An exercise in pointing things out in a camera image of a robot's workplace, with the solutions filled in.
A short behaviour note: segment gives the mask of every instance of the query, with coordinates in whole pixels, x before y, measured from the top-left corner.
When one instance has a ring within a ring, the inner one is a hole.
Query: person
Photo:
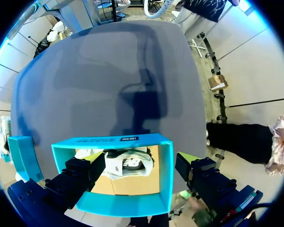
[[[177,23],[187,40],[191,40],[203,32],[210,23],[218,22],[226,2],[237,6],[240,0],[185,0],[180,10]]]
[[[232,152],[269,175],[284,174],[284,116],[274,126],[207,123],[209,146]]]
[[[169,226],[169,215],[159,214],[151,217],[148,223],[147,217],[131,218],[130,223],[127,227],[168,227]]]

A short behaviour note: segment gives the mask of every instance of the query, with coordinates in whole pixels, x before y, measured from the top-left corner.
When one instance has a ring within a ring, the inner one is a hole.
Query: cardboard box
[[[168,213],[170,210],[174,175],[172,141],[158,133],[72,138],[52,144],[52,150],[58,172],[61,173],[65,168],[65,162],[75,156],[76,149],[124,149],[150,146],[152,146],[153,158],[158,159],[158,165],[155,165],[150,174],[151,178],[132,176],[112,183],[107,177],[101,177],[93,188],[101,193],[84,192],[76,204],[79,210],[99,215],[145,217]],[[159,190],[154,191],[150,185],[157,185],[157,183],[159,183]]]
[[[91,192],[108,195],[145,195],[160,192],[159,150],[158,146],[149,146],[154,167],[149,176],[129,176],[110,180],[100,176]]]
[[[219,76],[210,77],[208,82],[212,91],[218,91],[228,87],[228,83],[222,74]]]

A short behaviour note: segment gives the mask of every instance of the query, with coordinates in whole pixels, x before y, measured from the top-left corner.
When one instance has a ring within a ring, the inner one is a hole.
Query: sneaker
[[[106,168],[102,175],[112,180],[127,176],[148,176],[153,168],[153,159],[148,148],[147,152],[133,148],[104,152]]]

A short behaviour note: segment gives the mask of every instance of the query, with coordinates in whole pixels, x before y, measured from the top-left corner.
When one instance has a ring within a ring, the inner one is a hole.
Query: floor
[[[142,8],[127,8],[124,11],[124,13],[126,17],[123,18],[123,21],[150,20],[149,18],[145,16]],[[154,20],[170,22],[173,19],[174,19],[174,16],[172,15],[171,10],[168,10],[167,13],[165,13],[163,16],[156,18]],[[211,120],[215,121],[216,117],[220,114],[219,102],[218,102],[218,99],[213,97],[214,93],[210,90],[209,84],[208,84],[208,78],[212,76],[211,68],[213,67],[213,63],[210,58],[204,57],[204,55],[206,54],[206,51],[201,51],[203,54],[203,57],[200,58],[197,50],[192,47],[191,49],[192,49],[192,56],[195,60],[195,64],[197,65],[199,76],[200,76],[204,103],[205,103],[206,121],[207,122]],[[215,154],[223,155],[224,151],[207,147],[207,156],[213,159],[214,161],[216,161],[217,166],[220,166],[221,160],[215,157]],[[184,204],[185,202],[186,201],[179,194],[174,194],[171,209],[173,209],[174,207],[178,207],[180,204]],[[170,227],[187,227],[187,226],[196,227],[196,224],[192,220],[193,214],[194,212],[188,206],[186,207],[186,209],[183,210],[183,213],[180,216],[175,217],[174,219],[169,221],[169,226]],[[106,226],[125,227],[130,222],[130,218],[116,218],[116,217],[106,217],[106,216],[101,216],[101,215],[95,215],[95,214],[80,211],[76,208],[73,208],[72,210],[67,210],[65,212],[65,215],[77,221],[80,221],[84,224],[95,226],[95,227],[106,227]]]

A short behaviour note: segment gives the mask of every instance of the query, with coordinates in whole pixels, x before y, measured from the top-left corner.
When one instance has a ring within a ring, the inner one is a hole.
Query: cable
[[[111,23],[108,19],[107,19],[107,17],[106,17],[106,15],[105,15],[105,12],[104,12],[104,7],[103,7],[103,2],[102,2],[102,0],[101,0],[101,6],[102,6],[102,11],[103,11],[103,14],[104,14],[104,17],[105,17],[105,19],[109,22],[109,23]]]
[[[225,225],[227,223],[230,223],[231,221],[233,221],[234,219],[236,219],[237,217],[243,215],[243,214],[249,214],[252,210],[257,209],[257,208],[262,208],[262,207],[270,207],[272,205],[272,203],[260,203],[260,204],[256,204],[254,206],[251,206],[249,208],[245,208],[243,210],[241,210],[240,212],[232,215],[229,219],[227,219],[226,221],[222,222],[222,225]]]
[[[178,22],[177,24],[181,24],[182,22],[186,21],[190,17],[190,15],[192,15],[192,14],[193,13],[189,14],[184,20],[182,20],[181,22]]]
[[[64,34],[65,34],[65,37],[67,37],[67,34],[66,34],[66,29],[65,29],[65,24],[64,25]]]

